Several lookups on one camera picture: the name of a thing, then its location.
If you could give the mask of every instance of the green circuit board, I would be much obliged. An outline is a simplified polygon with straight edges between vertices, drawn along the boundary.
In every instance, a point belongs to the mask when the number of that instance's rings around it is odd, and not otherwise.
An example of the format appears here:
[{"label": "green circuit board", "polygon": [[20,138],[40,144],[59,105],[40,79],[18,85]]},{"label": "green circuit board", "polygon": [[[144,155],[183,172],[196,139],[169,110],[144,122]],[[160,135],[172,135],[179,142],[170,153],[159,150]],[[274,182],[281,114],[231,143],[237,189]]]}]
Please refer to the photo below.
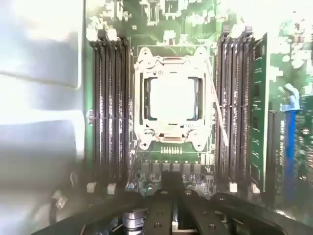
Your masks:
[{"label": "green circuit board", "polygon": [[[255,4],[253,9],[256,9],[260,2],[253,2]],[[96,0],[87,0],[87,39],[92,41],[94,32],[99,29],[116,29],[119,36],[129,38],[133,63],[136,62],[140,49],[143,47],[149,48],[155,56],[190,56],[194,54],[197,47],[204,46],[214,67],[217,43],[223,33],[223,26],[227,25],[231,37],[236,38],[238,37],[237,29],[242,28],[244,24],[250,24],[257,42],[254,46],[251,86],[249,87],[251,116],[247,169],[250,172],[251,181],[256,183],[260,190],[264,190],[267,174],[269,106],[281,98],[282,94],[278,88],[291,83],[302,96],[302,110],[297,114],[294,170],[296,176],[305,178],[301,181],[311,184],[313,173],[310,173],[311,159],[307,156],[312,151],[310,147],[312,102],[310,100],[313,95],[313,66],[311,39],[307,36],[304,38],[304,32],[308,31],[307,24],[310,22],[308,16],[302,13],[308,6],[289,9],[293,14],[286,17],[283,14],[267,12],[266,9],[249,14],[239,10],[248,5],[248,1],[236,4],[225,0],[106,0],[102,4]],[[268,29],[261,30],[263,25],[266,25]],[[92,48],[87,42],[85,45],[87,116],[94,109],[92,61]],[[275,111],[280,110],[279,104],[280,101],[277,101]],[[304,136],[302,132],[306,128],[310,134]],[[93,160],[93,132],[92,120],[87,118],[85,149],[90,165]],[[134,152],[137,138],[133,130],[130,130],[130,133],[131,151]],[[150,162],[172,161],[175,163],[177,161],[182,164],[198,162],[204,165],[214,165],[216,164],[214,138],[215,132],[212,131],[202,152],[195,151],[189,143],[178,146],[155,142],[147,151],[140,150],[139,154]],[[275,141],[273,148],[279,151],[281,143],[280,139]],[[277,170],[282,178],[284,157],[282,154],[276,156],[276,161],[282,163],[281,168]]]},{"label": "green circuit board", "polygon": [[267,65],[268,36],[256,42],[253,48],[250,119],[250,175],[263,188],[266,176],[266,142],[269,80]]}]

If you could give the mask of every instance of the black ram slot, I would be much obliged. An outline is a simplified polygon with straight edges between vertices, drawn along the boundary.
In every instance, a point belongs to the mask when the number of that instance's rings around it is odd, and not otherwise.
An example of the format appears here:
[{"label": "black ram slot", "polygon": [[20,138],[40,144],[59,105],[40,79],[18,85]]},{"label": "black ram slot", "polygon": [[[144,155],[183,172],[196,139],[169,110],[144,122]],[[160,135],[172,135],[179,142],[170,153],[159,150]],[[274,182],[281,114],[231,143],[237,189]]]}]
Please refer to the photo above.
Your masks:
[{"label": "black ram slot", "polygon": [[268,112],[268,142],[266,158],[266,198],[270,205],[274,206],[275,198],[275,151],[274,150],[274,111]]},{"label": "black ram slot", "polygon": [[[228,136],[228,141],[230,143],[230,129],[231,129],[231,124],[230,124],[230,102],[231,102],[231,57],[232,57],[232,39],[228,38],[227,42],[225,43],[224,46],[225,53],[224,55],[226,56],[224,61],[225,61],[225,77],[224,77],[224,92],[223,92],[223,122],[224,122],[224,129],[226,131],[226,134]],[[223,170],[223,178],[227,179],[229,176],[229,148],[230,145],[225,146],[223,144],[223,162],[224,162],[224,170]]]},{"label": "black ram slot", "polygon": [[[225,107],[226,105],[226,80],[227,80],[227,39],[225,39],[225,42],[223,43],[222,47],[222,78],[221,78],[221,102],[220,102],[220,107],[221,107],[221,112],[222,112],[222,119],[223,119],[223,125],[224,128],[226,127],[226,115],[227,115],[227,108]],[[224,149],[224,143],[223,143],[223,137],[221,134],[220,137],[220,158],[221,158],[221,175],[224,178],[225,172],[226,172],[226,161],[225,161],[225,149]]]},{"label": "black ram slot", "polygon": [[249,129],[249,80],[250,80],[250,73],[249,73],[249,66],[250,66],[250,57],[249,57],[249,43],[248,38],[244,36],[244,45],[243,45],[243,82],[242,82],[242,102],[243,102],[243,109],[242,109],[242,117],[243,117],[243,124],[241,126],[241,171],[243,172],[244,176],[247,172],[247,154],[248,154],[248,129]]},{"label": "black ram slot", "polygon": [[236,97],[237,97],[237,137],[236,137],[236,178],[242,175],[245,167],[241,155],[242,125],[243,125],[243,38],[238,39],[236,55]]},{"label": "black ram slot", "polygon": [[109,163],[110,163],[110,145],[109,145],[109,137],[110,137],[110,48],[109,47],[104,47],[105,49],[105,54],[104,54],[104,62],[105,62],[105,67],[102,69],[103,71],[103,86],[105,88],[105,92],[103,95],[103,119],[104,119],[104,149],[105,149],[105,166],[106,169],[109,173]]},{"label": "black ram slot", "polygon": [[120,134],[119,134],[119,96],[120,96],[120,53],[119,48],[115,48],[115,77],[113,77],[113,83],[115,86],[114,92],[114,105],[113,105],[113,113],[114,113],[114,151],[113,151],[113,162],[114,162],[114,174],[115,177],[118,174],[119,170],[119,162],[120,162]]},{"label": "black ram slot", "polygon": [[110,178],[114,178],[114,150],[115,150],[115,143],[114,143],[114,125],[115,125],[115,113],[114,113],[114,98],[115,98],[115,48],[110,47],[110,66],[109,66],[109,167],[110,167]]},{"label": "black ram slot", "polygon": [[93,45],[93,77],[94,77],[94,96],[93,96],[93,109],[94,109],[94,119],[93,119],[93,126],[94,126],[94,164],[95,166],[100,166],[100,71],[101,71],[101,64],[100,64],[100,47],[98,45]]},{"label": "black ram slot", "polygon": [[234,39],[232,46],[232,56],[231,56],[231,129],[230,129],[230,153],[229,153],[229,167],[230,167],[230,178],[232,181],[236,177],[236,152],[237,152],[237,85],[238,85],[238,73],[237,73],[237,54],[238,54],[238,41]]},{"label": "black ram slot", "polygon": [[125,96],[126,96],[126,82],[127,82],[127,66],[126,66],[126,47],[124,47],[124,45],[121,45],[120,48],[120,66],[121,66],[121,78],[120,78],[120,100],[119,100],[119,111],[120,111],[120,117],[119,117],[119,130],[120,130],[120,151],[121,151],[121,158],[120,158],[120,162],[119,162],[119,175],[120,177],[123,176],[124,174],[124,170],[125,170],[125,166],[126,166],[126,162],[125,162],[125,147],[127,145],[126,143],[126,134],[127,134],[127,130],[125,129],[125,125],[126,125],[126,119],[125,119],[125,112],[127,111],[125,109],[126,105],[126,100],[125,100]]},{"label": "black ram slot", "polygon": [[129,132],[129,120],[130,120],[130,111],[131,107],[129,105],[131,100],[131,77],[132,71],[131,68],[133,67],[132,60],[131,60],[131,53],[130,53],[130,45],[128,41],[124,41],[124,55],[125,55],[125,95],[124,95],[124,130],[123,133],[125,135],[125,145],[124,145],[124,160],[123,163],[127,169],[128,162],[129,162],[129,141],[130,141],[130,132]]},{"label": "black ram slot", "polygon": [[105,110],[104,110],[104,94],[106,91],[106,87],[105,87],[105,53],[106,53],[106,49],[105,47],[100,47],[100,70],[99,70],[99,118],[97,118],[97,120],[99,120],[99,145],[100,145],[100,150],[99,150],[99,156],[100,156],[100,166],[103,167],[103,165],[105,165],[105,155],[106,155],[106,151],[105,151],[105,146],[104,146],[104,142],[105,142],[105,131],[104,131],[104,125],[105,125],[105,120],[104,120],[104,115],[105,115]]},{"label": "black ram slot", "polygon": [[[222,56],[222,50],[223,50],[223,44],[224,44],[224,39],[223,37],[220,37],[219,39],[219,44],[218,44],[218,54],[216,56],[216,63],[215,63],[215,69],[216,69],[216,80],[215,80],[215,89],[216,89],[216,94],[218,96],[219,104],[221,105],[221,79],[222,79],[222,64],[223,64],[223,56]],[[219,127],[219,118],[218,118],[218,112],[217,110],[215,111],[215,167],[216,167],[216,173],[218,175],[221,174],[222,172],[222,158],[221,158],[221,131]]]},{"label": "black ram slot", "polygon": [[246,163],[246,170],[244,172],[247,172],[247,166],[250,165],[250,123],[251,123],[251,91],[252,91],[252,67],[251,62],[253,59],[253,43],[254,39],[251,36],[246,37],[246,79],[245,79],[245,117],[246,117],[246,123],[245,126],[245,149],[244,149],[244,161]]}]

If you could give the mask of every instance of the cable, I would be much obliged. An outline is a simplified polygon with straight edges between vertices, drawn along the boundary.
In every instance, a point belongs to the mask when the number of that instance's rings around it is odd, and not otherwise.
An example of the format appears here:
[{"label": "cable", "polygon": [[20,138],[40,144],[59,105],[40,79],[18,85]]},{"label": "cable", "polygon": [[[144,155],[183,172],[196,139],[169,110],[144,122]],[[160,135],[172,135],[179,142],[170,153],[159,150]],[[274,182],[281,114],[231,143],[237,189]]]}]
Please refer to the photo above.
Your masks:
[{"label": "cable", "polygon": [[223,117],[222,117],[222,112],[221,112],[221,109],[220,109],[219,99],[218,99],[217,94],[216,94],[213,78],[210,75],[210,71],[212,71],[212,66],[211,66],[210,61],[208,60],[208,58],[206,58],[206,57],[204,57],[204,58],[205,58],[205,63],[206,63],[206,66],[207,66],[207,70],[209,71],[208,74],[209,74],[209,76],[211,78],[211,79],[209,79],[209,81],[210,81],[211,89],[213,91],[213,96],[214,96],[216,110],[217,110],[218,119],[219,119],[219,125],[220,125],[220,129],[222,131],[222,134],[223,134],[224,145],[225,146],[229,146],[229,140],[228,140],[227,133],[226,133],[224,125],[223,125]]},{"label": "cable", "polygon": [[133,175],[133,171],[134,171],[134,163],[135,163],[135,160],[137,158],[137,154],[138,154],[138,149],[139,149],[139,145],[141,143],[141,139],[138,139],[137,141],[137,146],[136,146],[136,150],[135,150],[135,153],[134,153],[134,157],[132,159],[132,163],[131,163],[131,169],[129,171],[129,175],[128,175],[128,179],[127,179],[127,184],[125,186],[125,191],[128,191],[128,186],[131,182],[131,178],[132,178],[132,175]]}]

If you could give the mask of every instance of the white connector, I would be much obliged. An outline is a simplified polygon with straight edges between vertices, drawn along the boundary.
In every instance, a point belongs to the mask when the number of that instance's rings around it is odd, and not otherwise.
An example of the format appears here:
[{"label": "white connector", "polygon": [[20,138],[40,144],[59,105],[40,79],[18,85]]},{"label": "white connector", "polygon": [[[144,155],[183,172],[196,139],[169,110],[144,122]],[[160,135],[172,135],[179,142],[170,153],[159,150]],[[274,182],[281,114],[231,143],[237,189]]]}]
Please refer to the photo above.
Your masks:
[{"label": "white connector", "polygon": [[87,184],[87,193],[94,193],[97,182],[90,182]]},{"label": "white connector", "polygon": [[114,195],[116,191],[116,183],[108,185],[108,195]]},{"label": "white connector", "polygon": [[254,184],[254,183],[251,184],[251,189],[252,189],[252,192],[255,193],[255,194],[260,194],[261,193],[261,191],[259,190],[257,185]]},{"label": "white connector", "polygon": [[229,182],[229,191],[231,193],[238,192],[238,185],[236,183]]}]

